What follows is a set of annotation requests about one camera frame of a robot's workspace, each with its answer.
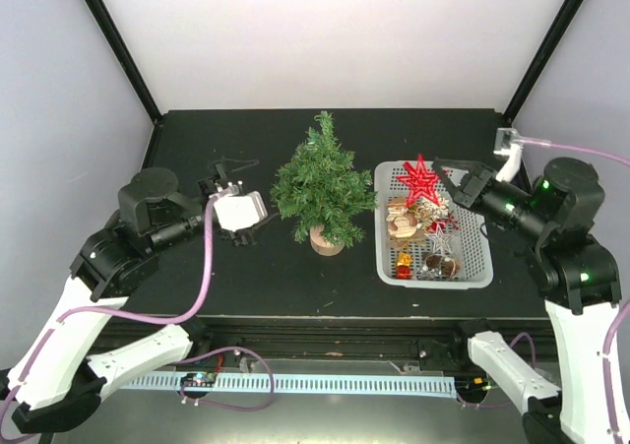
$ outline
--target red ornament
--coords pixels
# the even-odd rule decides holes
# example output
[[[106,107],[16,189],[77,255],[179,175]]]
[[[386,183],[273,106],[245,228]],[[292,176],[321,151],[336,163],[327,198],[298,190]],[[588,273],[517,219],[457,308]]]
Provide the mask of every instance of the red ornament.
[[[419,197],[423,197],[434,205],[440,206],[440,200],[435,192],[435,185],[439,178],[434,171],[426,168],[422,154],[418,154],[415,168],[408,161],[405,162],[403,167],[409,175],[402,175],[397,178],[409,188],[407,207],[409,208]]]
[[[396,268],[396,278],[409,280],[411,278],[411,269],[407,265],[399,265]]]
[[[442,230],[446,230],[446,226],[448,224],[450,224],[454,230],[460,230],[460,222],[453,217],[453,213],[449,213],[449,216],[447,216],[443,220],[437,220],[426,230],[428,230],[429,232],[435,232],[438,225],[442,228]]]

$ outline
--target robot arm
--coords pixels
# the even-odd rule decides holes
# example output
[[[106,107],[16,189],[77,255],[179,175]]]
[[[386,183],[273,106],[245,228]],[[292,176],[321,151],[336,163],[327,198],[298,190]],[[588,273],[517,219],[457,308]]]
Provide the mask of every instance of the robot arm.
[[[129,380],[185,358],[201,339],[190,324],[168,325],[125,348],[86,356],[110,316],[82,312],[59,322],[64,313],[82,306],[122,308],[158,270],[162,251],[202,230],[205,199],[189,200],[177,185],[169,170],[149,168],[119,191],[119,212],[82,247],[34,345],[15,367],[0,372],[0,398],[15,395],[19,406],[13,421],[21,432],[73,429]],[[244,235],[240,229],[251,241],[252,225],[267,217],[260,194],[244,195],[241,184],[225,185],[212,185],[213,192],[228,195],[215,203],[217,225],[229,229],[235,244]]]
[[[520,163],[520,153],[516,157]],[[459,186],[448,178],[445,166],[468,172]],[[509,174],[499,176],[477,162],[437,160],[433,167],[456,204],[516,232],[525,243],[529,273],[556,337],[562,391],[487,326],[464,330],[471,361],[516,405],[531,442],[611,443],[620,442],[620,436],[627,442],[630,421],[616,344],[608,360],[620,436],[609,431],[603,382],[602,346],[619,312],[621,289],[612,255],[589,234],[603,202],[595,170],[580,160],[554,159],[528,194],[506,181]]]

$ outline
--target black tabletop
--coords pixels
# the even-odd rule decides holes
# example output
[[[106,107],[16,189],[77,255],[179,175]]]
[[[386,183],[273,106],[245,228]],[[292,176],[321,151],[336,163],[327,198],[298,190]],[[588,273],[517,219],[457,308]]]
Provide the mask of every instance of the black tabletop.
[[[182,192],[199,195],[197,181],[211,174],[221,157],[257,159],[238,172],[248,190],[259,191],[272,212],[269,191],[278,167],[315,124],[318,110],[170,111],[156,134],[151,166],[167,167]],[[382,161],[476,159],[497,166],[492,155],[500,114],[491,109],[337,109],[336,134],[356,152],[357,170]],[[276,218],[261,230],[259,243],[234,247],[215,240],[212,289],[200,314],[231,316],[309,316],[358,318],[541,318],[542,301],[522,259],[501,244],[491,245],[494,280],[486,288],[435,290],[384,284],[376,273],[374,217],[356,223],[366,239],[335,257],[316,254],[291,237],[293,220]],[[491,229],[496,240],[500,232]],[[194,239],[160,258],[160,271],[128,306],[152,314],[178,314],[197,295],[202,241]]]

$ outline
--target pink cable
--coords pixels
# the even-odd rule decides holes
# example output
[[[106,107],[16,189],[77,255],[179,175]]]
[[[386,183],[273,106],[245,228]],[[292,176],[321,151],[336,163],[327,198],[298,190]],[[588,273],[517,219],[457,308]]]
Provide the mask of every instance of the pink cable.
[[[219,408],[223,408],[224,410],[231,410],[233,412],[258,412],[260,410],[264,410],[266,407],[268,407],[271,403],[274,402],[274,390],[276,389],[276,385],[274,383],[274,381],[275,381],[274,380],[274,372],[272,372],[271,367],[265,361],[265,359],[263,359],[263,357],[261,357],[255,351],[250,350],[250,349],[246,349],[246,348],[240,348],[238,346],[228,347],[228,348],[221,348],[221,349],[211,350],[210,352],[204,353],[204,354],[199,355],[197,357],[187,358],[185,360],[181,360],[179,362],[175,362],[175,364],[193,363],[193,362],[197,362],[199,360],[203,360],[204,358],[212,357],[213,355],[218,355],[220,353],[229,352],[229,351],[232,351],[232,350],[238,350],[238,351],[243,352],[243,353],[248,353],[248,354],[252,355],[253,357],[257,358],[260,361],[260,363],[263,364],[263,366],[267,370],[267,375],[269,375],[269,383],[270,383],[269,397],[267,398],[267,400],[265,402],[263,402],[262,404],[260,404],[260,405],[256,405],[255,407],[239,407],[237,405],[229,405],[227,403],[214,402],[212,400],[195,400],[195,401],[197,403],[201,403],[202,405],[210,405],[210,406],[213,406],[213,407],[219,407]],[[179,396],[182,397],[182,398],[185,397],[185,395],[184,395],[184,389],[185,388],[186,388],[186,384],[183,384],[181,389],[179,390]]]
[[[528,333],[521,333],[516,338],[512,340],[510,343],[510,349],[513,349],[514,346],[520,341],[522,338],[525,338],[530,343],[530,354],[532,355],[532,368],[536,368],[536,346],[534,345],[534,339]],[[464,400],[460,394],[457,394],[457,401],[460,402],[466,408],[475,408],[479,410],[495,410],[497,408],[505,408],[512,405],[512,402],[502,402],[502,403],[469,403]]]
[[[13,402],[13,400],[16,398],[16,395],[18,395],[19,391],[20,391],[19,385],[17,387],[14,387],[14,389],[9,392],[9,395],[7,395],[7,398],[5,398],[4,403],[2,404],[2,407],[0,407],[0,428],[2,427],[4,416],[6,416],[7,412],[9,412],[9,406],[11,406],[11,402]],[[26,440],[31,439],[31,438],[32,438],[32,435],[29,434],[26,436],[18,437],[16,439],[7,439],[6,437],[2,435],[2,432],[0,432],[0,443],[2,444],[20,444],[21,442],[25,442]]]
[[[618,161],[619,163],[623,163],[626,166],[630,166],[630,159],[625,159],[624,157],[616,156],[615,154],[611,154],[609,152],[597,151],[595,149],[588,149],[586,147],[579,146],[569,146],[565,144],[556,144],[553,142],[545,141],[543,139],[533,139],[529,137],[519,137],[519,142],[523,144],[529,144],[532,146],[540,146],[547,147],[553,149],[560,149],[566,151],[574,151],[580,152],[582,154],[589,154],[591,156],[599,156],[604,157],[606,159],[611,159],[614,161]],[[612,347],[612,341],[621,326],[621,323],[628,317],[630,313],[630,302],[626,302],[623,305],[617,317],[612,321],[612,324],[608,328],[608,332],[606,333],[604,342],[603,342],[603,389],[606,395],[606,407],[608,408],[608,421],[610,423],[610,430],[612,431],[612,436],[614,438],[614,442],[617,444],[622,444],[622,438],[619,435],[619,421],[617,419],[617,409],[614,404],[614,393],[612,390],[612,375],[610,372],[610,361],[606,358],[606,356],[610,353],[610,348]]]
[[[195,314],[197,314],[199,309],[202,307],[202,305],[206,301],[208,292],[210,291],[210,282],[212,278],[212,264],[213,264],[213,206],[215,205],[215,202],[221,199],[222,197],[228,194],[234,194],[234,190],[236,190],[235,187],[234,188],[230,187],[226,190],[223,190],[220,193],[211,196],[208,200],[208,203],[206,204],[205,219],[204,219],[204,274],[202,276],[201,288],[199,289],[199,295],[197,296],[197,300],[186,313],[180,316],[172,317],[172,318],[155,318],[153,316],[145,316],[142,314],[129,313],[127,311],[117,311],[114,309],[101,308],[97,306],[82,306],[79,308],[74,308],[74,309],[70,309],[66,311],[61,316],[59,316],[59,318],[57,318],[57,322],[62,323],[69,316],[73,314],[77,314],[77,313],[83,313],[83,312],[108,314],[110,316],[114,316],[117,318],[129,319],[131,321],[139,321],[139,322],[157,324],[157,325],[163,325],[163,326],[166,326],[169,324],[180,324],[192,318]],[[48,340],[50,339],[50,337],[53,335],[54,332],[55,332],[54,329],[49,329],[41,337],[41,340],[37,343],[37,345],[33,349],[31,356],[27,360],[27,363],[25,364],[22,370],[22,373],[20,374],[20,377],[18,378],[20,382],[24,382],[26,380],[27,376],[31,372],[32,365],[35,363],[35,361],[37,360],[37,357],[39,356],[39,354],[41,353],[44,346],[46,345],[46,343],[48,342]],[[9,406],[11,402],[15,399],[19,390],[20,390],[20,386],[14,387],[13,390],[11,390],[11,392],[7,396],[6,400],[4,401],[2,408],[0,408],[0,444],[18,444],[32,437],[30,435],[27,435],[27,436],[20,437],[17,440],[16,439],[10,440],[10,439],[6,439],[2,435],[2,429],[1,429],[2,422],[4,421],[6,413],[9,410]]]
[[[603,388],[606,392],[606,406],[608,407],[608,419],[610,421],[610,430],[612,431],[612,436],[614,438],[614,442],[618,444],[622,444],[621,436],[619,435],[619,421],[617,420],[617,408],[614,403],[614,394],[612,393],[612,373],[610,370],[610,360],[608,359],[608,355],[610,354],[610,349],[612,349],[612,342],[614,341],[619,328],[623,321],[630,314],[630,301],[626,301],[626,304],[623,305],[619,314],[614,318],[608,331],[606,332],[605,339],[603,341],[603,348],[601,349],[603,355]]]
[[[624,157],[616,156],[615,154],[611,154],[610,152],[597,151],[595,149],[589,149],[589,148],[580,147],[580,146],[556,144],[554,142],[545,141],[543,139],[533,139],[530,137],[519,137],[518,142],[522,142],[523,144],[528,144],[530,146],[547,147],[547,148],[553,148],[553,149],[560,149],[563,151],[580,152],[582,154],[589,154],[591,156],[604,157],[606,159],[611,159],[614,161],[618,161],[619,163],[623,163],[626,166],[630,166],[630,159],[625,159]]]

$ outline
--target artificial pine tree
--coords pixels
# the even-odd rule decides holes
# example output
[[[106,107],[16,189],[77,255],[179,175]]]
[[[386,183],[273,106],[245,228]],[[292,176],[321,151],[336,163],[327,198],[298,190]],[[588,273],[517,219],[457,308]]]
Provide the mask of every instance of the artificial pine tree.
[[[333,133],[333,116],[315,116],[321,132],[310,127],[308,139],[291,161],[278,170],[272,199],[282,218],[299,217],[294,237],[304,241],[311,228],[322,226],[322,237],[334,245],[351,247],[365,232],[352,216],[376,208],[376,193],[369,191],[369,171],[353,171],[354,152],[344,151]]]

